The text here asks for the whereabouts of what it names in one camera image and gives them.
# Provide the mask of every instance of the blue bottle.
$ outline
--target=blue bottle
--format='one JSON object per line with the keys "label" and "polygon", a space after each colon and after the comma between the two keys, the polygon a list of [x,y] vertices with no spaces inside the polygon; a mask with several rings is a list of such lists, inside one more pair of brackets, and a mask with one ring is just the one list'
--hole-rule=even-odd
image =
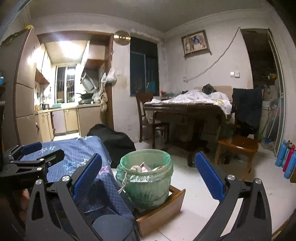
{"label": "blue bottle", "polygon": [[280,167],[281,164],[283,163],[283,159],[285,157],[286,149],[287,149],[287,142],[286,142],[286,140],[284,140],[283,144],[281,145],[281,147],[279,149],[279,154],[278,154],[278,157],[276,159],[276,166],[277,167]]}
{"label": "blue bottle", "polygon": [[287,160],[287,157],[288,157],[288,154],[289,154],[289,151],[290,151],[291,148],[292,148],[291,144],[287,146],[287,149],[286,149],[286,152],[285,152],[285,157],[283,159],[283,162],[281,163],[282,168],[284,168],[284,166],[285,166],[285,163],[286,163],[286,160]]}
{"label": "blue bottle", "polygon": [[295,165],[296,165],[296,152],[294,152],[292,154],[291,159],[290,159],[290,162],[289,162],[288,167],[286,169],[286,172],[284,174],[284,177],[286,179],[289,179],[292,176],[292,173],[294,171]]}

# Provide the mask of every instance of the kitchen window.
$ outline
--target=kitchen window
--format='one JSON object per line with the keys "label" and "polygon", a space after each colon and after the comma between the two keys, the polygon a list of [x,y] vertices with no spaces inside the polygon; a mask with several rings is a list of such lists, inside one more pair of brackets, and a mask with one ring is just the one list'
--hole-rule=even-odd
{"label": "kitchen window", "polygon": [[157,44],[131,37],[130,81],[131,96],[136,92],[159,96]]}
{"label": "kitchen window", "polygon": [[57,68],[57,103],[74,102],[75,69],[75,66]]}

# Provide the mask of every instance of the kitchen counter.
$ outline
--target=kitchen counter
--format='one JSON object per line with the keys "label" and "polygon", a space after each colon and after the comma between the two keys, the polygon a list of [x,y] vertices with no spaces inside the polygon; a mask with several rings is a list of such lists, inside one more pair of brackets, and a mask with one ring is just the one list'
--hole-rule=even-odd
{"label": "kitchen counter", "polygon": [[95,107],[95,106],[100,106],[100,103],[94,103],[94,104],[79,104],[75,106],[70,106],[70,107],[63,107],[63,108],[55,108],[55,109],[47,109],[47,110],[39,110],[35,111],[35,114],[42,114],[42,113],[47,113],[47,112],[53,112],[53,111],[58,111],[58,110],[70,110],[70,109],[79,109],[79,108],[86,108],[86,107]]}

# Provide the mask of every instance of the picture frame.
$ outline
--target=picture frame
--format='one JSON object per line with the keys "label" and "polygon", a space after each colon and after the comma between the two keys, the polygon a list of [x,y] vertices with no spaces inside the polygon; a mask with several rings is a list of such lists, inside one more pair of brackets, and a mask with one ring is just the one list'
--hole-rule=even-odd
{"label": "picture frame", "polygon": [[205,53],[210,52],[209,43],[205,30],[201,30],[192,34],[188,34],[181,38],[184,57],[193,53]]}

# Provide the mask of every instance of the green plastic bag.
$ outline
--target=green plastic bag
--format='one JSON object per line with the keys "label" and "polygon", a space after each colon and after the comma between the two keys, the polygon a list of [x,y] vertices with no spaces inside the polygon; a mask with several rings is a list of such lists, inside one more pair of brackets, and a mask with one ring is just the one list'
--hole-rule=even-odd
{"label": "green plastic bag", "polygon": [[[163,166],[153,172],[136,172],[130,168],[145,162],[151,169]],[[116,180],[139,209],[154,209],[168,198],[170,179],[173,175],[170,155],[156,149],[133,151],[120,160]]]}

